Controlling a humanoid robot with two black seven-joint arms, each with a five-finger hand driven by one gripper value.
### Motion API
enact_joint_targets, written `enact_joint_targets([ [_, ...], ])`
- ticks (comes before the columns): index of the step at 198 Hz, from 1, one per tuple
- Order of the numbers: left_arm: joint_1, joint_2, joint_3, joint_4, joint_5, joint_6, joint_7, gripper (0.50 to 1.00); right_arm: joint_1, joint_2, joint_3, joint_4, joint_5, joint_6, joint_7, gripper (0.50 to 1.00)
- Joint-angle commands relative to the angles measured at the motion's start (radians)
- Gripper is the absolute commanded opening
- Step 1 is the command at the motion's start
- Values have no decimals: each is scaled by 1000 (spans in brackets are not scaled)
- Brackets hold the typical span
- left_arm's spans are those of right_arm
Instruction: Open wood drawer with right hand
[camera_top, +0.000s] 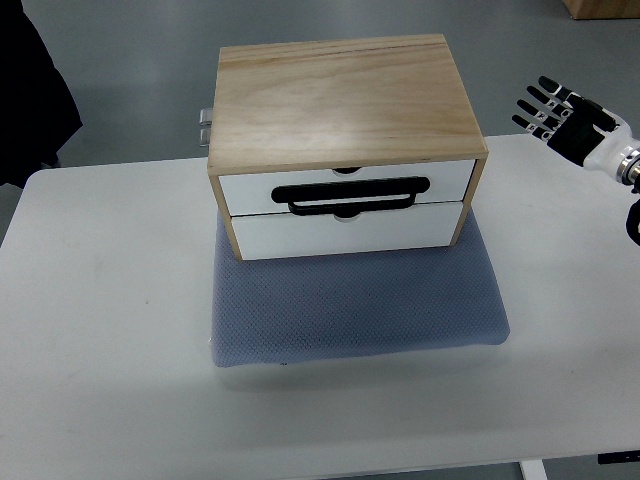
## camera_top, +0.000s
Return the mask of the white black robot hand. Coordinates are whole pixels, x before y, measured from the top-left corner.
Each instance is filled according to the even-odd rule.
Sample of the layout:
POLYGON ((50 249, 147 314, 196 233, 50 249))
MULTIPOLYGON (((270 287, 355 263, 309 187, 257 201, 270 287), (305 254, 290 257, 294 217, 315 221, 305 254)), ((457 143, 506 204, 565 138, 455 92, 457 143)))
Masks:
POLYGON ((520 99, 512 120, 574 165, 623 185, 639 166, 639 141, 629 124, 596 102, 541 76, 520 99))

